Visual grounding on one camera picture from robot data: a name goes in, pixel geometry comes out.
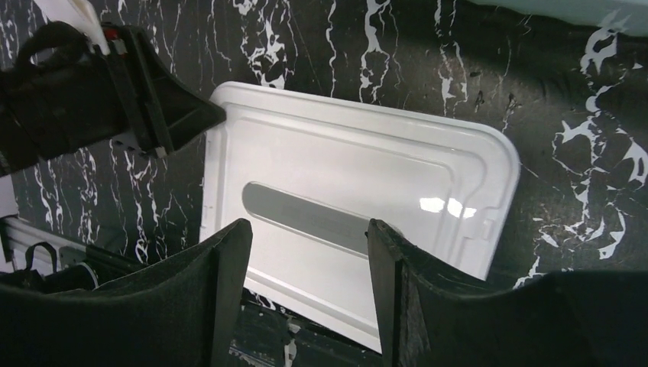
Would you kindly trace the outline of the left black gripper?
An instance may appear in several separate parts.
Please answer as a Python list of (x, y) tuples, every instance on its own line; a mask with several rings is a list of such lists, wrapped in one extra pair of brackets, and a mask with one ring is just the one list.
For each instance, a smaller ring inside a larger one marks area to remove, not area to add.
[(1, 173), (10, 175), (112, 138), (164, 158), (226, 120), (166, 67), (145, 30), (104, 24), (103, 54), (70, 24), (53, 21), (1, 71)]

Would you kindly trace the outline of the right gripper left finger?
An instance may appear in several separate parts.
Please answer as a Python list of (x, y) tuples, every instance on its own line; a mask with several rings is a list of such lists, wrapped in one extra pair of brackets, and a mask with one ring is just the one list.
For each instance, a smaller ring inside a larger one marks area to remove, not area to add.
[(198, 245), (92, 291), (1, 288), (3, 366), (224, 366), (253, 232)]

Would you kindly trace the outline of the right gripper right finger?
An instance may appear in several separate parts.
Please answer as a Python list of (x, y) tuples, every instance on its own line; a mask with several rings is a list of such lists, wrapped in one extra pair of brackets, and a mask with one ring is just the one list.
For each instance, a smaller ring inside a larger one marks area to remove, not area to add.
[(496, 291), (381, 220), (367, 240), (385, 366), (647, 364), (644, 271), (558, 271)]

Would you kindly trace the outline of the white bin lid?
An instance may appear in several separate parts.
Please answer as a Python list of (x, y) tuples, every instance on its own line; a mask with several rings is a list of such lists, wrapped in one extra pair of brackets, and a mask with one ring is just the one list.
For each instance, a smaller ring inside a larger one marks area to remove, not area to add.
[(248, 290), (379, 351), (371, 219), (487, 277), (520, 177), (503, 133), (239, 82), (210, 99), (226, 120), (206, 133), (199, 237), (251, 223)]

